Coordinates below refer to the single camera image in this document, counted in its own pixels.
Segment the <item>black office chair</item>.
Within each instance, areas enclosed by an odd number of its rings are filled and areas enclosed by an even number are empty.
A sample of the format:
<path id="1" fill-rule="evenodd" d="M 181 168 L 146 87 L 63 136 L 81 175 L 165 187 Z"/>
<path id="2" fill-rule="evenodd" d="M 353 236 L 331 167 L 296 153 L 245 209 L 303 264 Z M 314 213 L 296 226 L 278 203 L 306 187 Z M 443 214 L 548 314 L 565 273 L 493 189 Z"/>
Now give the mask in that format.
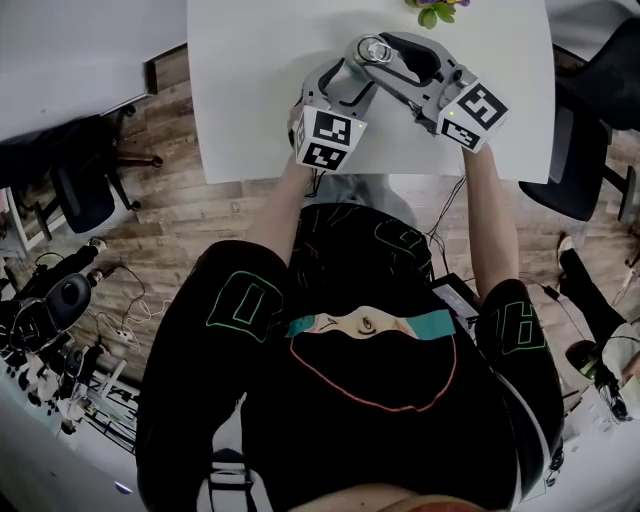
<path id="1" fill-rule="evenodd" d="M 47 219 L 56 209 L 75 233 L 86 233 L 106 221 L 115 211 L 115 196 L 127 210 L 139 210 L 140 202 L 129 200 L 118 170 L 160 168 L 163 159 L 118 151 L 123 121 L 135 113 L 129 104 L 116 111 L 113 119 L 89 116 L 45 130 L 30 140 L 0 143 L 0 189 L 19 191 L 50 176 L 55 197 L 48 205 L 16 202 L 35 214 L 48 240 L 52 235 Z"/>
<path id="2" fill-rule="evenodd" d="M 621 192 L 618 220 L 633 211 L 636 171 L 606 165 L 612 132 L 640 132 L 640 18 L 626 20 L 599 52 L 555 82 L 555 122 L 548 180 L 519 187 L 530 199 L 578 221 L 591 219 L 603 181 Z"/>

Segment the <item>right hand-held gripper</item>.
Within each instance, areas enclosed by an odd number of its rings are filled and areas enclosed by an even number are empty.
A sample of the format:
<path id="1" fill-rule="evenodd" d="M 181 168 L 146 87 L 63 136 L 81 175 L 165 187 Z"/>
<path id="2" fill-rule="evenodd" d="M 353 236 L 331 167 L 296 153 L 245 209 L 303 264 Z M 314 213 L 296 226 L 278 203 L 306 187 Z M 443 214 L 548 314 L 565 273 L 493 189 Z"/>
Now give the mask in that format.
<path id="1" fill-rule="evenodd" d="M 416 114 L 431 135 L 479 152 L 506 120 L 507 106 L 437 41 L 408 32 L 379 36 L 402 65 L 365 64 L 368 77 Z"/>

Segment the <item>person's left forearm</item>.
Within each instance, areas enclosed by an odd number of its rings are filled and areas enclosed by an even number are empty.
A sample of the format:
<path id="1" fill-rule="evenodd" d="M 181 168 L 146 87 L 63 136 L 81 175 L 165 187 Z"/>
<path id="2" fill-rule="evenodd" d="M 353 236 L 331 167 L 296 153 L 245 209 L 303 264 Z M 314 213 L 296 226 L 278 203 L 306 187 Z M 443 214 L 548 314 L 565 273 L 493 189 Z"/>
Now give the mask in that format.
<path id="1" fill-rule="evenodd" d="M 312 170 L 291 156 L 270 195 L 255 215 L 245 240 L 262 246 L 289 266 L 300 212 L 312 182 Z"/>

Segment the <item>black belt device box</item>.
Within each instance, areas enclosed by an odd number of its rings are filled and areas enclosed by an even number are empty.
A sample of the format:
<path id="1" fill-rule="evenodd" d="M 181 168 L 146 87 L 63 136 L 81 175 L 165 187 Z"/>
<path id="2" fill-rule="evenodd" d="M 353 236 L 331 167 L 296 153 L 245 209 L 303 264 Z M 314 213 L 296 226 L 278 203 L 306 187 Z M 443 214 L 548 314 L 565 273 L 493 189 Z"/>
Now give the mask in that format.
<path id="1" fill-rule="evenodd" d="M 479 317 L 479 297 L 456 274 L 449 273 L 431 283 L 434 294 L 453 311 L 458 323 L 471 330 Z"/>

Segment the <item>purple flower plant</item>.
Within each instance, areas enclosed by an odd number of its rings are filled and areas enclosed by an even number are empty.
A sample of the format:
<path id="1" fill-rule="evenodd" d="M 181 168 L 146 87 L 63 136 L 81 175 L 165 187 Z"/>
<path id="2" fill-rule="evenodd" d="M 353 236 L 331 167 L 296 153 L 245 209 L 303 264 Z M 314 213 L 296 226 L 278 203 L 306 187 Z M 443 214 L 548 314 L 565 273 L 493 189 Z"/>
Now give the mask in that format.
<path id="1" fill-rule="evenodd" d="M 471 0 L 403 0 L 415 9 L 418 24 L 428 30 L 437 26 L 439 22 L 453 24 L 458 8 L 467 7 Z"/>

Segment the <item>person's right forearm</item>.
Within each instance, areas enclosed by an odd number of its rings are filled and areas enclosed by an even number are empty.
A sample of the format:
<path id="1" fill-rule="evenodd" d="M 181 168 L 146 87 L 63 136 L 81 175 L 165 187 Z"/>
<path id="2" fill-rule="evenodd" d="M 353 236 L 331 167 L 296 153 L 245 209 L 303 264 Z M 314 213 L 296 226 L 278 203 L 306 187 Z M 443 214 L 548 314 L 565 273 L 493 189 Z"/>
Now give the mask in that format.
<path id="1" fill-rule="evenodd" d="M 463 152 L 471 264 L 484 300 L 501 282 L 519 277 L 519 243 L 508 197 L 489 146 Z"/>

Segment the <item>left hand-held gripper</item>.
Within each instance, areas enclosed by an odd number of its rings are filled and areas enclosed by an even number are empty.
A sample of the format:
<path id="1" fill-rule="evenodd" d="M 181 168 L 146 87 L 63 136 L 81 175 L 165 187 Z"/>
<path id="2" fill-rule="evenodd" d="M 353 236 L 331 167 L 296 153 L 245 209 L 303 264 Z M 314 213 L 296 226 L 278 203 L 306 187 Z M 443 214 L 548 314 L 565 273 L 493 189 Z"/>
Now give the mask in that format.
<path id="1" fill-rule="evenodd" d="M 288 129 L 289 143 L 300 166 L 340 171 L 367 128 L 365 116 L 378 91 L 373 81 L 362 84 L 352 99 L 330 104 L 326 88 L 344 63 L 344 58 L 327 61 L 303 81 L 301 97 L 293 107 L 297 118 L 290 119 Z"/>

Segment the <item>person's black printed t-shirt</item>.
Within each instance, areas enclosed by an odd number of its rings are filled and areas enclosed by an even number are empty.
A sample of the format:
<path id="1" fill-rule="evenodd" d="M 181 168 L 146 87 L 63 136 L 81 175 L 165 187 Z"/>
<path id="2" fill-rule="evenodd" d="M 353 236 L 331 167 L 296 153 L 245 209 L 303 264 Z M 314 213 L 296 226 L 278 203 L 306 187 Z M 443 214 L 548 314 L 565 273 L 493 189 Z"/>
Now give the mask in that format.
<path id="1" fill-rule="evenodd" d="M 363 484 L 503 509 L 563 428 L 559 377 L 525 285 L 473 334 L 431 285 L 424 236 L 355 204 L 305 207 L 289 261 L 213 244 L 154 340 L 140 394 L 150 512 L 209 505 L 215 432 L 241 415 L 243 465 L 276 511 Z"/>

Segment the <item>person's grey trousers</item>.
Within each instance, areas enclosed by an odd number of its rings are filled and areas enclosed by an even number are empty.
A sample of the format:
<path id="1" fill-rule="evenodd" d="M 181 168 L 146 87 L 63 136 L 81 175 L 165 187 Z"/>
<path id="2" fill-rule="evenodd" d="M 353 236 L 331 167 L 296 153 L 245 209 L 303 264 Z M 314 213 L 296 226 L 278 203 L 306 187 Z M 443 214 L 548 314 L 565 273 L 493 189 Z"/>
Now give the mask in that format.
<path id="1" fill-rule="evenodd" d="M 319 181 L 317 194 L 307 204 L 349 203 L 386 213 L 416 228 L 409 204 L 390 186 L 386 174 L 335 174 Z"/>

